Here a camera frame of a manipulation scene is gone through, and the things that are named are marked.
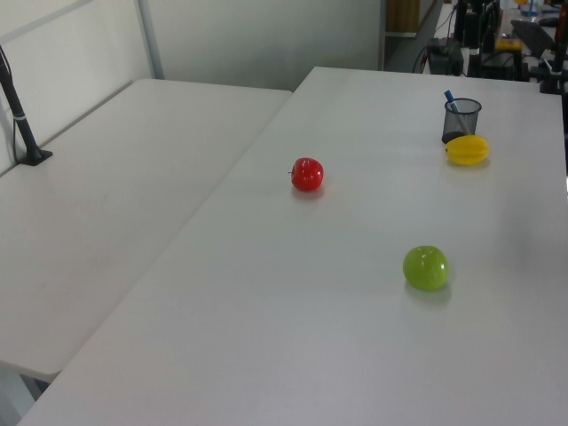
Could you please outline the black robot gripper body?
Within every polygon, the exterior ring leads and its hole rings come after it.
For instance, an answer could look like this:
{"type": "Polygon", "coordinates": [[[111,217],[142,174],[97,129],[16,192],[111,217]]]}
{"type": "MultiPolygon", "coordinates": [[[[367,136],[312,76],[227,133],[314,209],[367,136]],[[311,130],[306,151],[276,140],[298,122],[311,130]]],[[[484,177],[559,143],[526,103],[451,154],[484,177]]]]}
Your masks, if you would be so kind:
{"type": "Polygon", "coordinates": [[[484,26],[493,4],[461,4],[461,33],[473,34],[484,26]]]}

